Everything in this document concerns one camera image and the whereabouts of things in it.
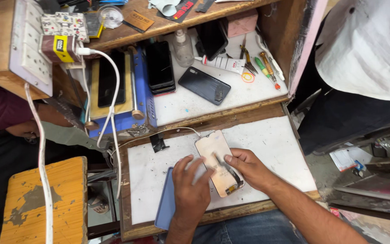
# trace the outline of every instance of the smartphone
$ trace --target smartphone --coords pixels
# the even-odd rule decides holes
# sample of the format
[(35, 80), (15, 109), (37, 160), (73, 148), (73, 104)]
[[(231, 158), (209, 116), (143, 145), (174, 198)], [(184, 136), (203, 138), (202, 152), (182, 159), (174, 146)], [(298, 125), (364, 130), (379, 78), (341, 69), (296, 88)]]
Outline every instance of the smartphone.
[(211, 181), (220, 197), (226, 197), (245, 185), (241, 173), (224, 160), (225, 155), (231, 155), (231, 150), (221, 130), (199, 139), (195, 147), (199, 155), (205, 157), (204, 165), (216, 170)]
[(216, 19), (202, 23), (195, 28), (207, 59), (212, 61), (228, 45), (227, 36), (225, 35), (219, 20)]
[(230, 85), (192, 66), (181, 76), (179, 84), (215, 105), (220, 105), (231, 90)]
[(169, 167), (166, 173), (165, 184), (163, 185), (162, 196), (160, 197), (159, 208), (157, 209), (154, 226), (168, 230), (171, 219), (176, 211), (176, 200), (174, 198), (174, 183), (172, 182), (172, 170)]
[(170, 92), (176, 91), (176, 84), (172, 84), (170, 86), (165, 86), (156, 90), (152, 90), (151, 93), (153, 93), (153, 96), (159, 96)]
[(175, 84), (171, 52), (167, 41), (145, 47), (148, 86), (151, 90)]
[[(126, 92), (124, 87), (125, 75), (125, 57), (124, 53), (113, 51), (109, 57), (115, 62), (118, 73), (120, 74), (120, 87), (118, 89), (115, 104), (121, 104), (126, 102)], [(112, 99), (114, 98), (116, 85), (115, 70), (111, 63), (104, 57), (99, 61), (99, 91), (97, 96), (97, 106), (99, 108), (105, 108), (111, 106)]]

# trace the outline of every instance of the screwdriver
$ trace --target screwdriver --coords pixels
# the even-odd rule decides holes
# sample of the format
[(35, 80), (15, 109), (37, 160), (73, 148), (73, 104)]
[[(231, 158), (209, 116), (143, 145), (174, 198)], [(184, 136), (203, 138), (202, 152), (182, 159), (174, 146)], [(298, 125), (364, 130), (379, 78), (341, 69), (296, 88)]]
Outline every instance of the screwdriver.
[(261, 58), (263, 59), (264, 63), (266, 64), (267, 72), (269, 73), (269, 75), (270, 75), (270, 77), (271, 77), (271, 80), (272, 80), (272, 82), (273, 82), (274, 85), (275, 85), (275, 88), (276, 88), (277, 90), (279, 90), (279, 89), (281, 88), (281, 86), (278, 85), (278, 83), (276, 82), (276, 77), (275, 77), (275, 75), (274, 75), (274, 71), (272, 70), (272, 67), (270, 66), (270, 64), (269, 64), (269, 62), (268, 62), (268, 60), (267, 60), (267, 58), (266, 58), (266, 53), (265, 53), (265, 52), (261, 52), (261, 53), (260, 53), (260, 56), (261, 56)]
[(281, 86), (278, 85), (278, 83), (276, 83), (276, 82), (272, 79), (272, 76), (269, 74), (268, 70), (264, 67), (264, 65), (263, 65), (263, 63), (261, 62), (261, 60), (260, 60), (259, 58), (255, 57), (255, 62), (257, 63), (258, 67), (261, 69), (261, 71), (263, 72), (263, 74), (264, 74), (267, 78), (269, 78), (269, 79), (272, 81), (272, 83), (273, 83), (274, 86), (275, 86), (275, 89), (280, 91), (280, 90), (281, 90)]

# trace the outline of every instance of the black pants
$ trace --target black pants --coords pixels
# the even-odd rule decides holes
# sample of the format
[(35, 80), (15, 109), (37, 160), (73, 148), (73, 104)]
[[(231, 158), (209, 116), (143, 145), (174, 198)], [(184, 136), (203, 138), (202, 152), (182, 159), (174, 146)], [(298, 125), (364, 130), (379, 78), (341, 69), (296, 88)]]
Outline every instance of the black pants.
[[(0, 234), (9, 178), (25, 170), (37, 168), (39, 142), (32, 144), (22, 137), (0, 131)], [(103, 155), (83, 146), (67, 146), (46, 140), (46, 164), (68, 158), (86, 156), (87, 162), (105, 163)]]
[(307, 97), (322, 89), (298, 129), (305, 155), (390, 123), (390, 101), (335, 89), (330, 91), (332, 88), (322, 80), (316, 69), (315, 50), (316, 47), (309, 56), (295, 99), (288, 105), (288, 110), (292, 112)]

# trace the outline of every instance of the white work mat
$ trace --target white work mat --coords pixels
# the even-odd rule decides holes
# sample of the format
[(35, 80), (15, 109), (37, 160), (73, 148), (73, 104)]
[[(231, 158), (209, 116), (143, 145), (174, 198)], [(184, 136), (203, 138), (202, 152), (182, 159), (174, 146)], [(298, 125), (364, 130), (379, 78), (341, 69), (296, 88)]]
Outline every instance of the white work mat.
[[(192, 38), (194, 55), (198, 56), (198, 52), (195, 48), (197, 39), (196, 29), (189, 29), (188, 35)], [(175, 53), (172, 47), (174, 33), (164, 36), (164, 40), (168, 41), (169, 49), (171, 50), (172, 68), (174, 71), (174, 80), (176, 81), (176, 92), (154, 97), (157, 125), (168, 125), (185, 119), (191, 119), (201, 115), (223, 111), (225, 109), (236, 108), (287, 94), (287, 86), (283, 81), (281, 81), (281, 79), (279, 79), (278, 76), (276, 76), (276, 80), (281, 86), (281, 91), (275, 89), (273, 83), (265, 75), (263, 75), (260, 68), (255, 63), (253, 58), (260, 58), (259, 53), (263, 51), (257, 45), (255, 40), (256, 35), (256, 31), (246, 35), (246, 48), (251, 56), (252, 65), (258, 71), (258, 74), (255, 74), (255, 81), (252, 83), (244, 82), (241, 75), (237, 73), (206, 66), (201, 64), (201, 61), (198, 60), (195, 60), (192, 65), (193, 67), (231, 86), (230, 92), (219, 106), (210, 103), (206, 99), (178, 84), (178, 80), (187, 68), (183, 68), (178, 65), (176, 59), (174, 58)], [(240, 35), (228, 39), (228, 46), (225, 49), (231, 57), (235, 59), (240, 57), (241, 49), (239, 45), (242, 44), (244, 36), (245, 35)], [(219, 56), (226, 57), (225, 53), (220, 54)]]
[[(252, 150), (270, 170), (299, 190), (317, 190), (288, 117), (236, 125), (222, 132), (231, 148)], [(170, 147), (157, 153), (154, 153), (151, 143), (128, 148), (133, 225), (155, 220), (168, 168), (189, 154), (199, 157), (196, 140), (196, 134), (165, 139), (165, 145)], [(197, 176), (204, 171), (205, 167), (201, 165)], [(207, 210), (269, 198), (245, 184), (230, 196), (220, 198), (210, 180), (211, 203)]]

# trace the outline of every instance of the white shirt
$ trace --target white shirt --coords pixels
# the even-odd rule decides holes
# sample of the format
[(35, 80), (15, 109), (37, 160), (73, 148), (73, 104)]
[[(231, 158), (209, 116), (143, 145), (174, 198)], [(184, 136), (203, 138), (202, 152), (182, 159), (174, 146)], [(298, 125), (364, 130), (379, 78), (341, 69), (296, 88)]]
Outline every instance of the white shirt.
[(316, 67), (329, 86), (390, 100), (390, 0), (341, 0), (316, 44), (323, 44)]

